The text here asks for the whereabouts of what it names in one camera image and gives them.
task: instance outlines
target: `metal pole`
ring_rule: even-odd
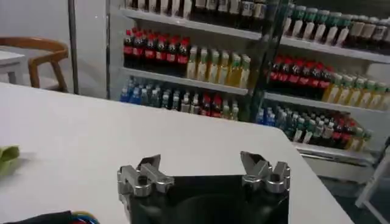
[[[69,38],[71,41],[73,91],[75,94],[79,94],[79,75],[77,73],[76,16],[74,13],[74,0],[68,0],[68,20],[69,20]]]

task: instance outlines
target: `yellow bottle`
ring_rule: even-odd
[[[358,107],[366,108],[368,106],[369,100],[371,99],[371,95],[374,89],[375,89],[375,81],[368,80],[366,82],[366,88],[363,89],[362,93],[360,94],[360,98],[358,99],[356,105]]]
[[[249,73],[250,73],[250,57],[248,57],[247,55],[243,55],[243,69],[241,70],[238,87],[242,89],[247,88]]]
[[[371,99],[369,100],[368,109],[376,110],[379,107],[379,103],[384,98],[386,92],[386,84],[383,82],[378,83],[376,91],[372,93]]]
[[[217,83],[218,65],[219,64],[219,52],[215,49],[211,51],[211,63],[208,69],[208,82]]]
[[[347,143],[346,149],[351,151],[357,151],[363,140],[363,129],[355,127],[355,135]]]
[[[349,96],[346,100],[346,105],[355,107],[364,86],[364,79],[358,78],[355,82],[355,87],[351,89]]]
[[[379,102],[379,110],[387,111],[390,108],[390,88],[387,88],[382,100]]]
[[[364,151],[366,149],[367,143],[370,141],[372,136],[372,131],[371,130],[365,130],[363,134],[363,138],[360,141],[360,144],[356,148],[356,151]]]
[[[188,79],[196,79],[196,54],[197,47],[192,47],[190,50],[190,59],[187,63],[187,78]]]
[[[206,81],[207,72],[207,49],[202,48],[200,51],[200,60],[197,64],[197,79],[199,81]]]
[[[343,77],[343,85],[342,88],[339,90],[338,95],[336,96],[335,103],[337,104],[346,103],[349,92],[351,92],[352,80],[353,79],[350,76],[345,75]]]
[[[230,74],[227,77],[228,84],[230,86],[237,87],[239,85],[239,80],[241,78],[241,57],[233,53],[232,55],[232,64],[230,65]]]
[[[333,103],[336,99],[336,96],[339,93],[339,90],[341,89],[341,80],[342,76],[334,73],[333,74],[333,83],[329,86],[329,91],[324,94],[324,97],[322,101]]]
[[[229,54],[226,51],[222,52],[222,61],[218,69],[217,80],[218,84],[225,85],[229,75]]]

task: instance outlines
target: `white shelf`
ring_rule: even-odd
[[[305,99],[305,98],[300,98],[295,96],[287,96],[278,93],[264,93],[264,98],[268,100],[276,100],[280,102],[293,103],[293,104],[298,104],[298,105],[303,105],[308,107],[317,107],[317,108],[336,110],[336,111],[342,111],[348,113],[356,113],[356,112],[377,113],[377,114],[384,113],[383,111],[379,111],[379,110],[370,110],[370,109],[365,109],[360,107],[350,107],[350,106],[345,106],[336,103],[327,103],[323,101]]]
[[[286,45],[286,46],[297,47],[297,48],[301,48],[301,49],[308,49],[308,50],[312,50],[312,51],[324,52],[324,53],[328,53],[328,54],[345,56],[345,57],[349,57],[349,58],[368,60],[368,61],[377,62],[377,63],[386,63],[386,64],[390,63],[390,56],[387,56],[387,55],[376,54],[376,53],[371,53],[371,52],[366,52],[366,51],[358,51],[358,50],[335,47],[335,46],[328,46],[325,44],[319,44],[319,43],[314,43],[314,42],[310,42],[310,41],[298,40],[298,39],[290,38],[290,37],[282,37],[282,39],[280,40],[280,44]]]
[[[128,74],[134,77],[141,77],[145,79],[153,79],[158,80],[162,82],[170,82],[170,83],[176,83],[180,85],[186,85],[186,86],[194,86],[198,88],[204,88],[204,89],[211,89],[215,91],[220,91],[224,93],[232,93],[237,95],[245,96],[248,93],[248,89],[241,89],[237,87],[232,86],[225,86],[215,83],[209,83],[209,82],[201,82],[198,80],[192,80],[192,79],[186,79],[186,78],[180,78],[176,76],[171,75],[164,75],[159,74],[155,72],[148,72],[148,71],[142,71],[137,69],[131,69],[131,68],[122,68],[123,74]]]
[[[370,153],[366,152],[353,152],[297,142],[293,142],[292,144],[300,153],[314,156],[323,156],[325,158],[331,158],[334,161],[343,161],[349,159],[354,162],[361,162],[363,164],[373,164],[375,162],[374,157],[372,157]]]
[[[144,12],[141,10],[121,9],[121,11],[123,15],[129,18],[143,19],[147,21],[176,25],[176,26],[181,26],[181,27],[186,27],[186,28],[196,29],[196,30],[204,30],[213,33],[221,33],[224,35],[241,37],[250,40],[259,40],[261,38],[261,33],[256,33],[256,32],[251,32],[246,30],[239,30],[230,27],[200,23],[188,19],[183,19],[183,18],[178,18],[173,16],[165,16],[165,15],[151,13],[151,12]]]

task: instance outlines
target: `chair backrest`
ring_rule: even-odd
[[[60,65],[58,64],[60,60],[68,58],[68,47],[66,44],[37,37],[0,37],[0,46],[36,49],[52,52],[47,55],[29,59],[31,86],[35,88],[40,87],[38,65],[50,62],[51,66],[53,67],[54,74],[58,80],[57,90],[67,92],[65,79],[63,78]]]

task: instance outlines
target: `white wall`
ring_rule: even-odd
[[[106,96],[105,0],[76,2],[76,32],[80,94]],[[0,0],[0,36],[35,36],[66,43],[69,47],[67,0]],[[42,52],[12,49],[28,57]],[[69,58],[60,63],[69,91],[73,91]],[[49,65],[40,75],[54,77]]]

